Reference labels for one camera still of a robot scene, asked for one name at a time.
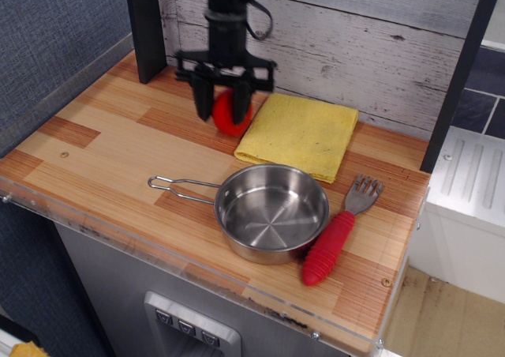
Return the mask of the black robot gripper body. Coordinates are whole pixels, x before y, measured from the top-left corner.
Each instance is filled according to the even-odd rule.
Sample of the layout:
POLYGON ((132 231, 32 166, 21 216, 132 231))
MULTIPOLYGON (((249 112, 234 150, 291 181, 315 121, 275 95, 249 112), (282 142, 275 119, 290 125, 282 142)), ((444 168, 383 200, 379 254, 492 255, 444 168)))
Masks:
POLYGON ((244 84, 253 91, 271 92, 276 63, 247 51, 247 16, 230 13, 205 13, 204 16, 208 21, 208 49, 177 51, 176 78, 191 85, 201 80, 227 87, 244 84))

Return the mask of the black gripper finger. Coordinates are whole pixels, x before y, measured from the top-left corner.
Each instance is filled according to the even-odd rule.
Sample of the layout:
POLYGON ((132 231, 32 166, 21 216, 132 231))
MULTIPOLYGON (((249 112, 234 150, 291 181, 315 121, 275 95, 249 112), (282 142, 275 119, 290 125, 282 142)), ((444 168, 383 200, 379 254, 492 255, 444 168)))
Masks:
POLYGON ((253 88, 247 81, 238 81, 233 86, 232 120, 234 125, 241 124, 247 115, 253 95, 253 88))
POLYGON ((196 112, 200 119, 208 120, 211 116, 214 103, 214 72, 193 72, 190 85, 193 89, 193 98, 196 104, 196 112))

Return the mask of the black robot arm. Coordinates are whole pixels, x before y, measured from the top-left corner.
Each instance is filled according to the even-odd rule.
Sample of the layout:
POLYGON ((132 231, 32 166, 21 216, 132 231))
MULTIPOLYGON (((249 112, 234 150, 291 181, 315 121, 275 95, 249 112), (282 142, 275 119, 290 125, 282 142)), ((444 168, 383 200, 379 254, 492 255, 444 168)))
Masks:
POLYGON ((214 108, 216 85, 231 89, 234 125, 245 120, 255 91, 274 89, 276 62, 256 57, 246 48, 247 35, 258 41, 269 37, 273 24, 257 35, 248 22, 251 5, 273 19, 270 11, 256 0, 208 0, 204 13, 208 21, 208 48, 203 51, 177 51, 176 78, 193 90, 198 116, 206 120, 214 108))

